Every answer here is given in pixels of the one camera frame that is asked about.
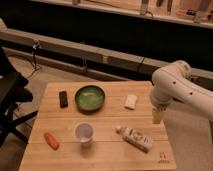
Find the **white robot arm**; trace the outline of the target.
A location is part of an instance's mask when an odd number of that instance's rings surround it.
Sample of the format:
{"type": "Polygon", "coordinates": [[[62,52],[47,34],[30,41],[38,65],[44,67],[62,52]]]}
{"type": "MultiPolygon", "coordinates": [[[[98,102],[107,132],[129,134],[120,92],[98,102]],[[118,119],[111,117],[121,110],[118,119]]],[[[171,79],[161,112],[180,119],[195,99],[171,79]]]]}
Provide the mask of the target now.
{"type": "Polygon", "coordinates": [[[153,88],[150,101],[156,108],[167,107],[173,98],[193,107],[209,120],[213,132],[213,91],[189,80],[190,65],[178,60],[155,70],[152,74],[153,88]]]}

